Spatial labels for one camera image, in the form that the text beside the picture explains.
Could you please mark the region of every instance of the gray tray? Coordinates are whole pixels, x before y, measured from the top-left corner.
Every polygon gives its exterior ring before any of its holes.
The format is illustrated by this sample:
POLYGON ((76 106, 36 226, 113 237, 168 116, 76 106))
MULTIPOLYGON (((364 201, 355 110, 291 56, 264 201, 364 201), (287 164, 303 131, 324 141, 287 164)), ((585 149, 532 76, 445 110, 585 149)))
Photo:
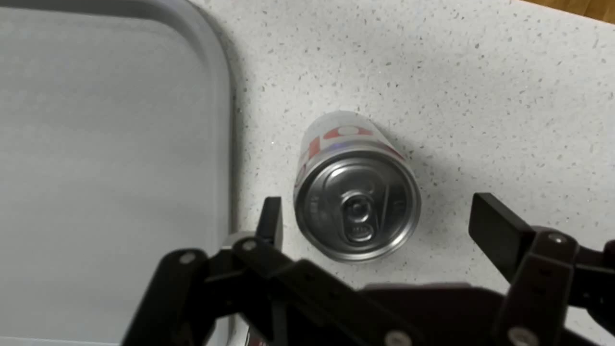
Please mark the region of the gray tray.
POLYGON ((0 345, 114 345, 163 254, 222 245, 228 112, 184 0, 0 0, 0 345))

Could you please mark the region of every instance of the soda can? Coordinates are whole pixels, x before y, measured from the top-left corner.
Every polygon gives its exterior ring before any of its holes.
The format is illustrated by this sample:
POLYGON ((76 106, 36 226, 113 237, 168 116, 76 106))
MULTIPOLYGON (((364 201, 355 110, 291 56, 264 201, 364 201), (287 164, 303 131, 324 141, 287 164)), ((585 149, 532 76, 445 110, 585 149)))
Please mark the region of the soda can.
POLYGON ((303 135, 293 214, 328 258, 372 260, 416 229, 420 195, 407 160, 368 120, 334 112, 303 135))

